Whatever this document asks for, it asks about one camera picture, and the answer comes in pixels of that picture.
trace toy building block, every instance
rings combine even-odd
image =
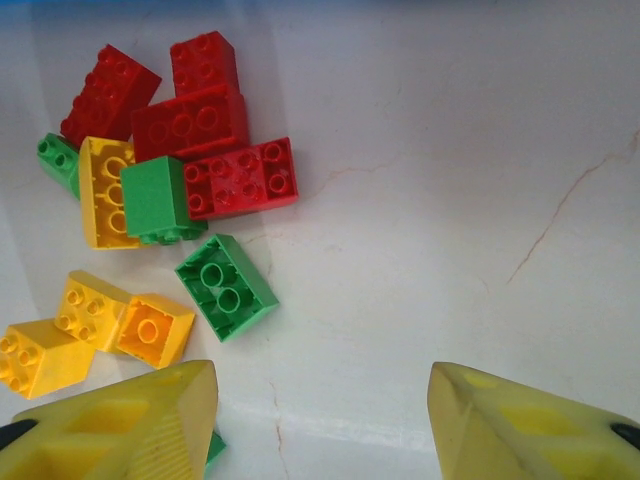
[[[221,342],[278,306],[260,272],[230,235],[215,235],[176,273]]]
[[[429,417],[444,480],[640,479],[640,425],[453,363],[435,363]]]
[[[48,133],[38,142],[38,158],[47,175],[80,200],[78,151],[62,137]]]
[[[176,43],[170,53],[176,97],[216,85],[240,90],[235,52],[220,32]]]
[[[9,325],[0,338],[0,382],[27,399],[46,395],[82,382],[94,353],[53,319]]]
[[[207,222],[189,218],[182,166],[161,157],[122,170],[127,235],[145,245],[170,245],[198,238],[207,229]]]
[[[194,220],[282,207],[298,198],[288,138],[190,162],[184,177]]]
[[[162,295],[135,295],[118,348],[154,368],[164,368],[182,358],[194,317],[193,311]]]
[[[149,104],[160,81],[155,73],[107,45],[98,53],[98,63],[85,78],[60,132],[76,148],[87,136],[129,140],[131,112]]]
[[[207,466],[205,469],[206,472],[209,472],[211,470],[216,459],[220,456],[225,448],[227,448],[227,444],[224,443],[224,440],[222,440],[220,435],[218,435],[216,432],[213,432],[213,435],[211,435],[211,442],[209,443],[209,452],[207,453]]]
[[[69,272],[55,325],[96,350],[116,347],[131,294],[82,270]]]
[[[0,450],[0,480],[202,480],[217,404],[198,360],[26,410],[13,421],[35,426]]]
[[[84,235],[95,249],[139,248],[127,236],[120,172],[133,165],[130,143],[87,137],[82,142],[78,174]]]
[[[229,85],[141,108],[131,123],[137,162],[163,155],[197,160],[249,144],[244,98]]]

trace orange duplo brick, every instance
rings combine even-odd
[[[55,325],[93,348],[116,347],[131,294],[83,270],[69,272]]]
[[[117,347],[154,368],[180,361],[195,313],[162,295],[134,295]]]
[[[53,319],[9,325],[0,338],[0,382],[27,399],[82,382],[95,349]]]

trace green duplo brick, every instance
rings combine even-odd
[[[211,442],[209,443],[209,452],[207,453],[207,467],[205,478],[208,476],[209,470],[215,463],[215,460],[224,451],[225,448],[227,448],[227,444],[224,443],[224,440],[222,440],[220,435],[218,435],[216,432],[213,432],[213,435],[211,435]]]
[[[80,200],[78,151],[62,137],[48,133],[38,142],[38,159],[42,169]]]
[[[189,218],[182,168],[182,162],[160,157],[120,171],[127,235],[145,245],[170,245],[207,229],[207,222]]]
[[[215,235],[176,273],[221,342],[278,306],[267,282],[230,235]]]

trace red duplo brick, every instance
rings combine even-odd
[[[244,98],[228,85],[141,108],[131,123],[138,163],[163,155],[196,160],[249,144]]]
[[[289,138],[188,163],[184,177],[193,220],[282,207],[298,198]]]
[[[170,53],[176,97],[215,85],[240,90],[235,52],[220,32],[176,43]]]
[[[60,124],[60,133],[77,148],[86,136],[128,140],[131,112],[149,104],[160,82],[151,70],[107,45]]]

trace white surface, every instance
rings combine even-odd
[[[640,419],[637,0],[0,13],[2,329],[53,315],[76,268],[192,304],[173,268],[202,240],[91,251],[78,205],[35,161],[105,43],[165,78],[161,100],[169,46],[221,30],[253,139],[292,139],[300,202],[210,226],[282,301],[225,345],[194,328],[186,357],[215,361],[230,445],[216,478],[438,478],[435,360]],[[47,398],[0,391],[0,421],[146,371],[100,355]]]

